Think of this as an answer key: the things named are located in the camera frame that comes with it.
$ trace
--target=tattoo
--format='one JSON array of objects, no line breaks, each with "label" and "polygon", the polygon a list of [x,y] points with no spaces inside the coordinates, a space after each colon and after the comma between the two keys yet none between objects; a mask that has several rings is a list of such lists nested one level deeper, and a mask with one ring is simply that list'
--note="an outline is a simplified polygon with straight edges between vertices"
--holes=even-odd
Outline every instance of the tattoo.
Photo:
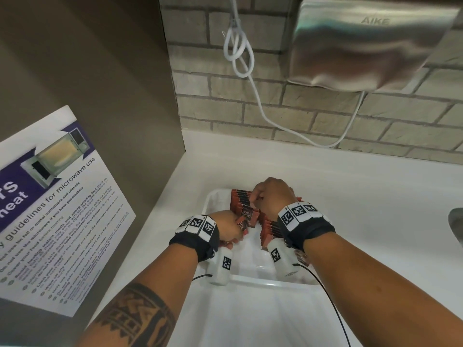
[{"label": "tattoo", "polygon": [[129,347],[161,347],[169,342],[176,320],[169,307],[142,284],[129,284],[96,319],[118,330]]}]

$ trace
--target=coiled white cord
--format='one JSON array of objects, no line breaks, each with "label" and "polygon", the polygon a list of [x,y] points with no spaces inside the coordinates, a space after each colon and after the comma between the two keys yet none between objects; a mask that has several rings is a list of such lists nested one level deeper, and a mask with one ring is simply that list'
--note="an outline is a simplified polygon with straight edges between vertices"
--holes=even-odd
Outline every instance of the coiled white cord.
[{"label": "coiled white cord", "polygon": [[[360,105],[362,104],[363,98],[365,97],[365,91],[363,91],[360,94],[360,96],[358,98],[357,105],[356,105],[355,110],[354,110],[354,113],[352,114],[352,117],[350,118],[350,121],[347,124],[346,129],[344,130],[344,133],[339,137],[339,139],[336,142],[334,142],[334,143],[332,143],[330,145],[317,144],[317,143],[313,142],[311,139],[305,137],[304,135],[302,135],[302,134],[300,134],[300,133],[298,133],[296,131],[293,131],[293,130],[285,128],[285,127],[282,127],[281,125],[279,125],[279,124],[277,124],[275,122],[272,122],[265,115],[265,112],[263,111],[262,103],[261,103],[261,100],[260,100],[260,96],[259,96],[256,84],[254,83],[254,80],[252,79],[252,76],[251,76],[252,71],[254,70],[254,63],[255,63],[255,61],[254,61],[254,52],[252,51],[252,47],[249,44],[249,41],[248,41],[248,39],[246,37],[245,32],[241,28],[241,20],[239,18],[238,7],[237,7],[236,0],[230,0],[230,3],[231,3],[230,27],[228,28],[227,34],[225,35],[224,56],[228,61],[231,62],[231,64],[233,65],[233,70],[234,70],[235,74],[238,77],[240,77],[240,78],[248,78],[249,79],[249,82],[251,83],[252,89],[254,90],[254,95],[256,96],[258,106],[259,106],[259,110],[260,110],[260,112],[262,114],[263,119],[265,119],[268,123],[270,123],[274,127],[279,128],[279,129],[281,129],[283,131],[286,131],[288,133],[292,133],[292,134],[300,137],[301,139],[304,139],[305,141],[309,142],[310,144],[312,144],[314,146],[323,147],[323,148],[329,148],[329,147],[334,147],[334,146],[338,145],[344,139],[344,137],[346,136],[347,132],[349,131],[350,127],[352,126],[352,123],[354,122],[355,117],[357,116],[358,110],[360,109]],[[231,54],[228,52],[230,41],[233,44],[233,50],[232,50]],[[249,53],[249,67],[246,64],[243,57],[242,57],[245,50],[247,50],[248,53]],[[239,59],[241,64],[243,65],[243,68],[245,69],[244,73],[241,73],[237,69],[237,67],[236,67],[236,60],[237,59]]]}]

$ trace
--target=white paper sign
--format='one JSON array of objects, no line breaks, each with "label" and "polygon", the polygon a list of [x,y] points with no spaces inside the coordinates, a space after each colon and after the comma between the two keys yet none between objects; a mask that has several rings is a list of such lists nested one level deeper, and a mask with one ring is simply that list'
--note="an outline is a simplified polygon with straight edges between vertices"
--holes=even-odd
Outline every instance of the white paper sign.
[{"label": "white paper sign", "polygon": [[73,316],[134,219],[68,106],[0,142],[0,297]]}]

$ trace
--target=brick wall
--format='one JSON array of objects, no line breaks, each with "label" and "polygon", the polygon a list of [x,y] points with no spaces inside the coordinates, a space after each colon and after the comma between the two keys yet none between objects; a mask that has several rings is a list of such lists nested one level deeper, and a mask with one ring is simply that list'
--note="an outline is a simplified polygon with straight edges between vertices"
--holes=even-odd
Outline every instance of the brick wall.
[{"label": "brick wall", "polygon": [[[160,0],[182,127],[304,143],[260,116],[247,80],[223,58],[228,0]],[[287,84],[278,65],[288,0],[238,0],[256,53],[253,77],[273,121],[335,141],[357,93]],[[340,149],[463,164],[463,14],[411,83],[370,93]]]}]

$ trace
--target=person's left hand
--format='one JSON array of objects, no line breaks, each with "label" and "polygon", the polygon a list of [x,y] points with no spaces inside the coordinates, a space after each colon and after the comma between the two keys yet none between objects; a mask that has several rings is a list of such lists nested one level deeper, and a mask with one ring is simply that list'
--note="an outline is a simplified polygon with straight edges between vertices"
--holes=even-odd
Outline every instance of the person's left hand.
[{"label": "person's left hand", "polygon": [[209,216],[217,223],[221,246],[232,249],[233,243],[238,243],[243,239],[243,232],[236,224],[238,216],[231,210],[221,210]]}]

